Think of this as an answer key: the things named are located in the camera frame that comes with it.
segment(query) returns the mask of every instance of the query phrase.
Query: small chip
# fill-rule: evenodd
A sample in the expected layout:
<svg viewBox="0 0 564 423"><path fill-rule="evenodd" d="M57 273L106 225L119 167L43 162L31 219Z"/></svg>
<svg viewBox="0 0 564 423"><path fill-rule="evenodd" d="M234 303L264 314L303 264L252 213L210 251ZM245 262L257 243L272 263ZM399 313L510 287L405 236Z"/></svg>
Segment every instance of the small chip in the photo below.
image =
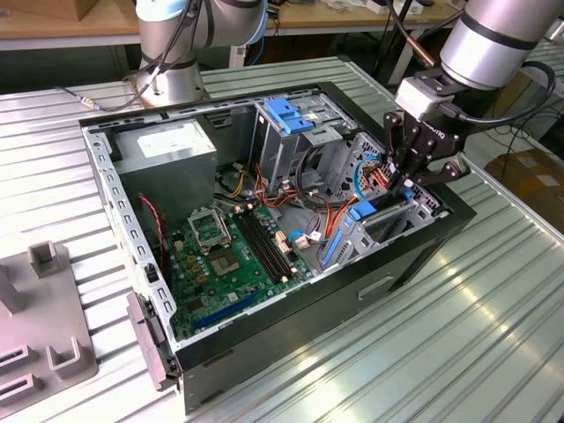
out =
<svg viewBox="0 0 564 423"><path fill-rule="evenodd" d="M192 300L188 304L186 304L186 307L188 308L190 313L193 313L196 310L199 310L203 306L204 306L204 303L199 298L196 298L195 300Z"/></svg>
<svg viewBox="0 0 564 423"><path fill-rule="evenodd" d="M214 251L210 253L208 260L210 260L211 266L218 276L225 276L227 273L241 268L237 256L231 249Z"/></svg>

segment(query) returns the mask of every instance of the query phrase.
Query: red cable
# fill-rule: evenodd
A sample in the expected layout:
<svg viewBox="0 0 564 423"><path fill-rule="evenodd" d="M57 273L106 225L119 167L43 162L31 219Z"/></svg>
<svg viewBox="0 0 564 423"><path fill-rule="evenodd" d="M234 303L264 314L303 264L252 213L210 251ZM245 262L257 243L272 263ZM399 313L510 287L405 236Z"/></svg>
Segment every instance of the red cable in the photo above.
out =
<svg viewBox="0 0 564 423"><path fill-rule="evenodd" d="M165 262L164 262L165 250L163 247L162 228L160 227L159 214L157 213L157 209L155 209L155 206L152 205L152 203L149 200L147 200L145 197L141 195L139 195L139 198L141 199L141 201L143 201L145 204L149 206L153 217L157 221L157 230L159 231L159 244L160 244L160 268L163 269L165 266Z"/></svg>

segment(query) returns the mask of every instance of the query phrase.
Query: metal bracket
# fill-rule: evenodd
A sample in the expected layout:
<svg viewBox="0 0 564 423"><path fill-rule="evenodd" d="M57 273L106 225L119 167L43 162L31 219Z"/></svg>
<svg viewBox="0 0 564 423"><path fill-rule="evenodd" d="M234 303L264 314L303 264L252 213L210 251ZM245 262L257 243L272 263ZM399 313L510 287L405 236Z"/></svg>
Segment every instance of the metal bracket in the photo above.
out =
<svg viewBox="0 0 564 423"><path fill-rule="evenodd" d="M176 385L180 378L179 367L172 354L168 356L163 350L167 343L165 333L160 326L159 318L152 309L149 301L141 300L136 293L127 296L127 314L130 317L133 330L141 347L141 353L147 363L149 375L157 391L161 392Z"/></svg>

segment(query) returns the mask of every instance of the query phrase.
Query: orange wire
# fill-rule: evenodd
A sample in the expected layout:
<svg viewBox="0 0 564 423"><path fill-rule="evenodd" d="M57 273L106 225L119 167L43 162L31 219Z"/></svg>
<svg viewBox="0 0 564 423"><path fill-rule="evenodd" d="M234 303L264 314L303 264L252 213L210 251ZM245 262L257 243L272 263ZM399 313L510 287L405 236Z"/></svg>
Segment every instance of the orange wire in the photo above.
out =
<svg viewBox="0 0 564 423"><path fill-rule="evenodd" d="M345 212L346 208L349 205L351 205L352 203L354 203L357 199L358 198L356 196L354 196L349 201L347 201L343 206L341 206L340 209L338 209L337 216L335 216L335 218L333 219L333 221L331 222L331 224L329 226L329 236L326 236L325 238L329 238L331 236L331 234L333 233L334 226L337 224L338 220L341 219L341 216Z"/></svg>

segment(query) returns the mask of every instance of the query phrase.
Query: metal workbench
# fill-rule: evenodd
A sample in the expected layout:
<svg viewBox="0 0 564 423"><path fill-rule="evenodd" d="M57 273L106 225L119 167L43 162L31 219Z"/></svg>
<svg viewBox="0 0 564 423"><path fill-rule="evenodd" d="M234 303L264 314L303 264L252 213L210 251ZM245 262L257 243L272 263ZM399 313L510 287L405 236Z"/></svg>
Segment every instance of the metal workbench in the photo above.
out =
<svg viewBox="0 0 564 423"><path fill-rule="evenodd" d="M337 58L204 74L213 97L320 80L378 121L393 108ZM79 91L106 105L131 96L123 83ZM55 91L0 97L0 256L65 242L100 364L92 379L6 422L183 421L174 391L154 390L128 321L130 282L77 126L91 115ZM192 419L556 422L564 411L562 237L478 174L451 188L478 216L411 284Z"/></svg>

